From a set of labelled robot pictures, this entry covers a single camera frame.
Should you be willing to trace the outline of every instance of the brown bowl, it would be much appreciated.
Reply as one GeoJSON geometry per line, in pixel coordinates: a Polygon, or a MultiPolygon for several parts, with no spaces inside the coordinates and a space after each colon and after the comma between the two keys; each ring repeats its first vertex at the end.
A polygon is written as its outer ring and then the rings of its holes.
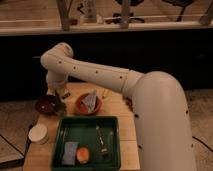
{"type": "Polygon", "coordinates": [[[96,112],[99,111],[101,108],[102,102],[98,96],[96,96],[96,104],[95,104],[95,109],[91,112],[87,111],[87,108],[85,104],[82,102],[82,100],[88,96],[89,93],[82,94],[78,97],[78,99],[75,102],[75,113],[79,115],[92,115],[95,114],[96,112]]]}
{"type": "Polygon", "coordinates": [[[35,103],[35,109],[41,114],[52,115],[54,114],[55,104],[55,96],[44,95],[40,97],[35,103]]]}

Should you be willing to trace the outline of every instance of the wall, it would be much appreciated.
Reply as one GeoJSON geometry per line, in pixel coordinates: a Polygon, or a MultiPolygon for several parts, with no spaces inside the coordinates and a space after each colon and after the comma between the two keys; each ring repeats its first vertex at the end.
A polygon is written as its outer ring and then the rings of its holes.
{"type": "Polygon", "coordinates": [[[73,47],[79,60],[144,73],[161,70],[175,76],[184,89],[212,88],[212,32],[195,29],[0,37],[0,100],[35,99],[45,93],[46,70],[34,57],[62,41],[73,47]]]}

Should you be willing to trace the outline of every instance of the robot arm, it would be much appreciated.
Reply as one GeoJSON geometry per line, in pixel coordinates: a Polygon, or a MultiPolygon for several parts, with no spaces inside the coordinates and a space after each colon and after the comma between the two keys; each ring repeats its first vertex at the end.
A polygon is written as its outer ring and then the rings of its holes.
{"type": "Polygon", "coordinates": [[[187,102],[174,77],[77,61],[72,56],[65,43],[42,55],[49,85],[60,87],[72,76],[122,93],[133,102],[142,171],[196,171],[187,102]]]}

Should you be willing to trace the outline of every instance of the metal utensil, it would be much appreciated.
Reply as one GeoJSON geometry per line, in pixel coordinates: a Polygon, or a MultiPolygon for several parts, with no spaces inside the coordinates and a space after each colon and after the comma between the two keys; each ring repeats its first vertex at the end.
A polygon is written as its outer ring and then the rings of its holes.
{"type": "Polygon", "coordinates": [[[108,154],[108,149],[106,148],[105,143],[103,141],[103,136],[102,136],[102,133],[101,133],[99,125],[96,125],[96,131],[98,133],[98,137],[99,137],[100,144],[101,144],[101,154],[102,155],[107,155],[108,154]]]}

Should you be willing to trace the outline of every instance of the wooden table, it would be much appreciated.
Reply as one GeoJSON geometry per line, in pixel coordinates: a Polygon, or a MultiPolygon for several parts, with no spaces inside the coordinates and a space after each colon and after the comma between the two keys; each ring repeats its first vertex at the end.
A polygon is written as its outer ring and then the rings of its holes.
{"type": "MultiPolygon", "coordinates": [[[[92,90],[97,90],[97,95],[102,98],[103,91],[105,90],[90,83],[68,83],[67,89],[71,92],[71,96],[66,98],[64,102],[67,105],[67,116],[70,117],[74,116],[74,103],[78,96],[92,90]]],[[[109,90],[107,96],[102,99],[102,106],[97,115],[118,117],[121,148],[120,170],[140,170],[134,116],[126,105],[122,95],[109,90]]],[[[25,159],[24,171],[51,170],[50,163],[59,120],[60,117],[58,116],[44,116],[40,114],[38,123],[43,123],[47,126],[49,139],[42,145],[31,143],[25,159]]]]}

